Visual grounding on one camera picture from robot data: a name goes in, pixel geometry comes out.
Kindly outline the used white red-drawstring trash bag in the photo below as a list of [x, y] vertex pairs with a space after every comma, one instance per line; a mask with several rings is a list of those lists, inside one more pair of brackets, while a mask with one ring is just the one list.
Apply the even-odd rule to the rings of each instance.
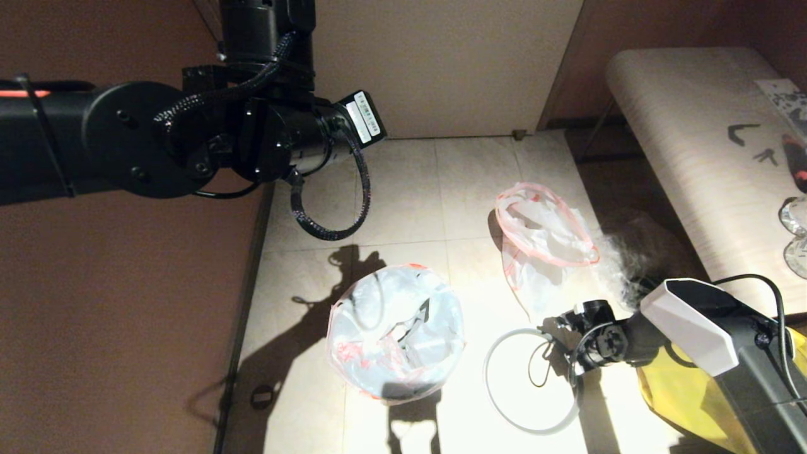
[[601, 259], [579, 210], [544, 185], [517, 183], [499, 193], [494, 216], [502, 233], [502, 273], [530, 319], [560, 303], [576, 269]]

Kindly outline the clear glass cup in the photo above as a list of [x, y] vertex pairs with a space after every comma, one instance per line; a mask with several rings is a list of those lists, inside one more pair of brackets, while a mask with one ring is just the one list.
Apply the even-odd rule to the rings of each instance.
[[777, 215], [783, 227], [794, 236], [807, 236], [807, 194], [785, 199]]
[[795, 236], [784, 247], [783, 259], [796, 276], [807, 281], [807, 236]]

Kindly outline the black and red tool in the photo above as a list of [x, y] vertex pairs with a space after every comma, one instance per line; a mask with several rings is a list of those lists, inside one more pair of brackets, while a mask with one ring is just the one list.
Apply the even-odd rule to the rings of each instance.
[[807, 194], [807, 146], [789, 134], [783, 134], [782, 144], [794, 184], [800, 192]]

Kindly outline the yellow plastic bag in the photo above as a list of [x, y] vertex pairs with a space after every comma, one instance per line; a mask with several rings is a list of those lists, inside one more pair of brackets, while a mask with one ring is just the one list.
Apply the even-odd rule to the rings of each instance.
[[731, 454], [807, 454], [807, 338], [792, 332], [798, 392], [783, 382], [777, 345], [744, 345], [740, 364], [718, 377], [685, 367], [674, 348], [638, 369], [642, 397], [664, 421]]

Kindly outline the light wood table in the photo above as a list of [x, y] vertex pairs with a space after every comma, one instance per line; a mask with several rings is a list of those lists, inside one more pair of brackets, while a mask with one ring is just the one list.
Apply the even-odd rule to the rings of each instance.
[[784, 140], [798, 136], [758, 86], [778, 72], [750, 48], [624, 50], [606, 80], [710, 279], [766, 276], [788, 313], [807, 279], [784, 259], [779, 210], [799, 197]]

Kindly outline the new white red-edged trash bag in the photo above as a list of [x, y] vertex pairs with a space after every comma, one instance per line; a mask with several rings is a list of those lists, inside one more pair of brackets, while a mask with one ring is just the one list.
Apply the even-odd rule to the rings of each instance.
[[465, 347], [460, 299], [435, 270], [420, 264], [389, 265], [358, 279], [328, 319], [329, 365], [375, 400], [389, 381], [442, 388]]

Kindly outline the black round trash bin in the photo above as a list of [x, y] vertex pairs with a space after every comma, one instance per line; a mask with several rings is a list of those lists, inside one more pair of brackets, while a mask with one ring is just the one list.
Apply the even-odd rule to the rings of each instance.
[[386, 402], [387, 405], [400, 405], [415, 400], [426, 399], [426, 397], [436, 393], [441, 385], [433, 382], [394, 382], [389, 381], [381, 386], [378, 399]]

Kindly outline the white door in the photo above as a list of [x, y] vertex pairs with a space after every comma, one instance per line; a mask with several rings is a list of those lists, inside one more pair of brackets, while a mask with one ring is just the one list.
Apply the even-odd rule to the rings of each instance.
[[584, 0], [315, 0], [315, 94], [391, 138], [536, 131]]

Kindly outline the white patterned paper sheet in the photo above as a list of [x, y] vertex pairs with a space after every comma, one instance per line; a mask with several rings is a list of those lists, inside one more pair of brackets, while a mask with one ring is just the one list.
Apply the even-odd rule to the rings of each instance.
[[779, 115], [799, 135], [807, 137], [807, 92], [790, 79], [759, 79], [755, 84]]

